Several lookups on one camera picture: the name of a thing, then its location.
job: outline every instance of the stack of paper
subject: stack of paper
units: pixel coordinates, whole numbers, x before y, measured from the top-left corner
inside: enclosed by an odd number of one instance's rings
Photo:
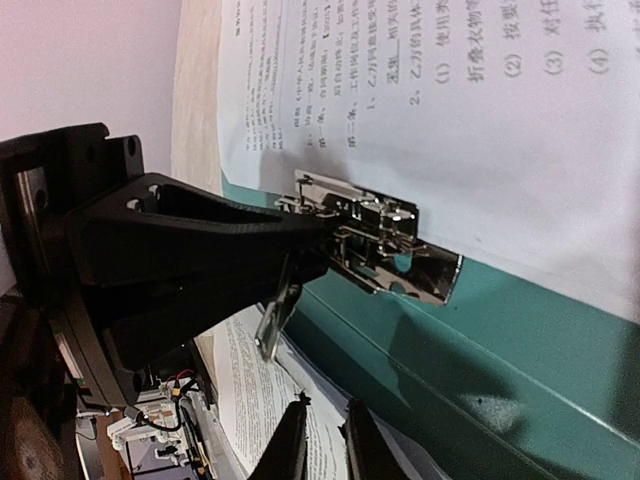
[[[209,332],[214,337],[220,421],[229,443],[244,469],[253,471],[287,405],[304,391],[311,398],[308,478],[347,480],[345,443],[338,430],[345,420],[347,398],[283,340],[277,362],[265,363],[253,342],[260,316],[257,308],[251,307]],[[409,478],[448,478],[421,447],[381,422],[379,425]],[[396,438],[407,446],[411,461]],[[414,464],[420,465],[420,472]]]

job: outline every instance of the cable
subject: cable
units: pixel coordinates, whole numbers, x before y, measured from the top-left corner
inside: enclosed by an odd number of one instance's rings
[[[187,368],[176,375],[176,380],[180,380],[185,375],[193,375],[193,370]]]
[[[87,437],[85,434],[80,433],[78,431],[76,431],[76,435],[80,435],[82,438],[85,438],[87,440],[94,442],[96,438],[98,438],[98,428],[97,428],[98,419],[96,417],[91,417],[89,422],[91,422],[91,431],[93,431],[93,438]]]
[[[191,464],[191,470],[193,470],[193,473],[197,478],[212,479],[213,476],[211,474],[210,468],[211,462],[207,458],[206,453],[198,445],[199,443],[204,443],[202,437],[198,434],[196,425],[193,420],[191,420],[189,411],[182,406],[180,407],[180,409],[182,410],[182,418],[184,419],[185,429],[188,431],[186,432],[186,438],[187,443],[189,444],[189,448],[187,448],[185,451]]]
[[[191,372],[191,374],[193,374],[192,370],[183,370],[182,372],[180,372],[178,374],[178,376],[176,377],[176,382],[180,379],[180,376],[184,375],[186,372]],[[192,378],[191,380],[189,380],[184,387],[182,387],[180,389],[180,394],[176,397],[175,399],[175,410],[176,410],[176,418],[177,418],[177,423],[175,427],[165,427],[164,425],[158,425],[156,423],[153,423],[151,420],[149,420],[148,418],[146,418],[144,415],[140,415],[140,421],[142,423],[144,423],[145,425],[149,425],[152,428],[155,428],[156,430],[160,430],[161,432],[168,432],[168,433],[172,433],[172,432],[177,432],[178,430],[180,430],[182,428],[182,415],[180,414],[180,398],[182,398],[182,396],[187,393],[191,387],[193,387],[193,385],[196,383],[196,379]]]
[[[93,438],[91,438],[91,437],[87,437],[85,434],[80,433],[80,432],[76,432],[76,435],[78,435],[78,436],[80,436],[80,437],[82,437],[82,438],[85,438],[85,439],[87,439],[87,440],[89,440],[89,441],[91,441],[91,442],[95,441],[95,439],[96,439],[96,437],[93,437]]]
[[[168,432],[168,433],[177,432],[182,428],[182,415],[180,415],[180,406],[178,405],[179,400],[180,400],[180,397],[176,398],[176,401],[175,401],[176,418],[178,419],[178,422],[176,423],[175,427],[165,427],[164,425],[158,425],[156,423],[153,423],[144,415],[141,415],[140,421],[145,425],[149,425],[150,427],[155,428],[156,430],[160,430],[161,432]]]

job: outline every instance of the red wire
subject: red wire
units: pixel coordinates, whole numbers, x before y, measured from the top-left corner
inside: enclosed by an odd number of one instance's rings
[[[181,371],[177,376],[176,376],[176,380],[180,380],[184,375],[193,375],[193,370],[190,369],[186,369]]]

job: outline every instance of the desk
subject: desk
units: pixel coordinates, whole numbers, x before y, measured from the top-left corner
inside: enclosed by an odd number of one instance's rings
[[[173,171],[219,192],[220,19],[217,5],[198,3],[183,4]],[[261,192],[228,184],[224,192],[272,204]],[[467,259],[447,307],[371,297],[329,274],[306,288],[287,330],[453,478],[640,475],[635,324]]]

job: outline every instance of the wire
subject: wire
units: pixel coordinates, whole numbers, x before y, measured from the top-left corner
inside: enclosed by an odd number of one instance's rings
[[[91,438],[91,437],[87,437],[85,434],[80,433],[80,432],[76,432],[76,435],[78,435],[78,436],[80,436],[80,437],[82,437],[82,438],[85,438],[85,439],[87,439],[87,440],[89,440],[89,441],[91,441],[91,442],[95,441],[95,439],[96,439],[96,437],[93,437],[93,438]]]
[[[193,370],[187,368],[176,375],[176,380],[180,380],[185,375],[193,375]]]
[[[182,372],[180,372],[178,374],[178,376],[176,377],[176,382],[178,380],[180,380],[180,377],[182,375],[185,375],[186,372],[191,372],[191,374],[193,374],[193,370],[183,370]],[[164,425],[158,425],[156,423],[153,423],[151,420],[149,420],[148,418],[146,418],[144,415],[141,416],[141,422],[144,423],[145,425],[149,425],[152,428],[155,428],[156,430],[160,430],[161,432],[177,432],[178,430],[180,430],[182,428],[182,415],[180,414],[180,398],[182,398],[182,396],[187,393],[191,387],[193,387],[193,385],[196,383],[196,379],[192,378],[191,380],[189,380],[184,387],[182,387],[180,389],[180,394],[177,396],[177,398],[175,399],[175,410],[176,410],[176,418],[178,419],[178,422],[176,423],[175,427],[165,427]]]
[[[191,469],[193,470],[197,478],[213,478],[210,468],[211,462],[207,458],[205,452],[202,451],[198,446],[199,443],[203,443],[202,436],[198,434],[196,425],[194,424],[193,420],[191,420],[189,411],[182,406],[180,407],[180,409],[182,410],[182,418],[184,419],[186,430],[188,430],[188,434],[186,435],[186,437],[189,448],[187,448],[185,452],[187,454],[187,457],[189,458],[189,462],[191,463]],[[204,474],[198,471],[200,468],[205,469]]]
[[[155,428],[156,430],[160,430],[161,432],[168,432],[168,433],[177,432],[182,428],[182,416],[180,415],[180,407],[178,406],[179,400],[180,400],[180,397],[176,398],[176,401],[175,401],[176,418],[178,419],[178,422],[176,423],[175,427],[165,427],[164,425],[158,425],[156,423],[153,423],[144,415],[141,416],[142,423],[144,423],[145,425],[149,425],[150,427]]]

